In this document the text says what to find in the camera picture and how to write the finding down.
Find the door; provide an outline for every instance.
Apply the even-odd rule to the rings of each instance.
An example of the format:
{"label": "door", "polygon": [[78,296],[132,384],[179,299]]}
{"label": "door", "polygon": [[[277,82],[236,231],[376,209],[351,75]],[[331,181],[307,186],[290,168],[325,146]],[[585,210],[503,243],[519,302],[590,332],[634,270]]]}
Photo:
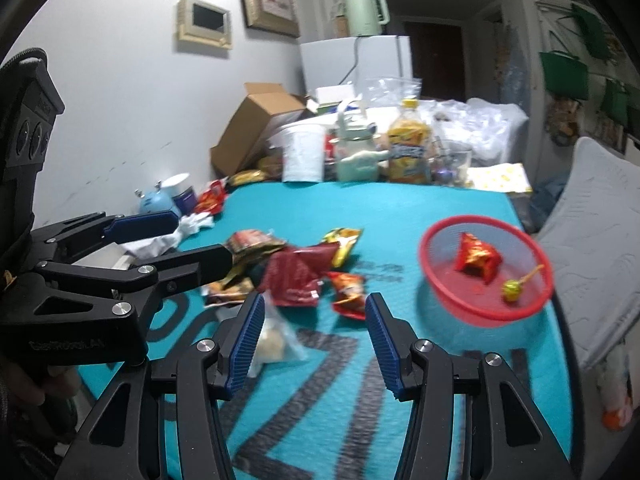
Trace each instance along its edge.
{"label": "door", "polygon": [[411,42],[414,77],[422,79],[422,95],[432,99],[465,99],[462,29],[455,25],[405,22]]}

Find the person's hand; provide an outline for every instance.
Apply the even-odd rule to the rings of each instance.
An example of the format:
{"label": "person's hand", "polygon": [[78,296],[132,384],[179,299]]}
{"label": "person's hand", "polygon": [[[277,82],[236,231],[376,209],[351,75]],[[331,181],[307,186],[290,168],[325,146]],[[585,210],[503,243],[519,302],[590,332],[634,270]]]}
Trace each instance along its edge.
{"label": "person's hand", "polygon": [[80,377],[75,367],[49,366],[47,371],[49,376],[37,386],[19,365],[0,354],[0,375],[14,395],[28,404],[41,405],[45,394],[70,399],[78,392]]}

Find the blue alarm clock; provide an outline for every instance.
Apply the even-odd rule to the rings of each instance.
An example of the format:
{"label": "blue alarm clock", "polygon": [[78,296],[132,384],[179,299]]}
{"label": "blue alarm clock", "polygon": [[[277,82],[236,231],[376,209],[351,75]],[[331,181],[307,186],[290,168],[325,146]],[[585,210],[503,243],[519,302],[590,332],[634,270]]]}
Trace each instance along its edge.
{"label": "blue alarm clock", "polygon": [[146,213],[159,213],[162,211],[171,211],[178,218],[182,217],[182,213],[175,205],[167,193],[161,189],[161,183],[156,183],[156,187],[153,190],[142,192],[139,189],[136,190],[136,196],[140,199],[140,214]]}

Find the juice bottle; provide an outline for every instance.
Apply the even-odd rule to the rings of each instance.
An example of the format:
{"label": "juice bottle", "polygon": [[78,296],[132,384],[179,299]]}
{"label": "juice bottle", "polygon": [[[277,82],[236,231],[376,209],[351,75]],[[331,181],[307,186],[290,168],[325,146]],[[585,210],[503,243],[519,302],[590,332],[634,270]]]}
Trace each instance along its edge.
{"label": "juice bottle", "polygon": [[402,100],[400,116],[389,127],[389,181],[426,184],[424,150],[431,128],[418,113],[418,99]]}

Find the white refrigerator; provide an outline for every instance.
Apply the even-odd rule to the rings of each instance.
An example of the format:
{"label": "white refrigerator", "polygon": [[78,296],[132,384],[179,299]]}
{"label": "white refrigerator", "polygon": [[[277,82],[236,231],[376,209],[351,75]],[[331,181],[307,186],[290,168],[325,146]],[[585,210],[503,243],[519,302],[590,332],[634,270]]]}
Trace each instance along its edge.
{"label": "white refrigerator", "polygon": [[[306,91],[351,82],[356,94],[364,92],[365,79],[411,79],[413,69],[408,36],[361,36],[313,41],[300,45]],[[350,75],[349,70],[356,65]]]}

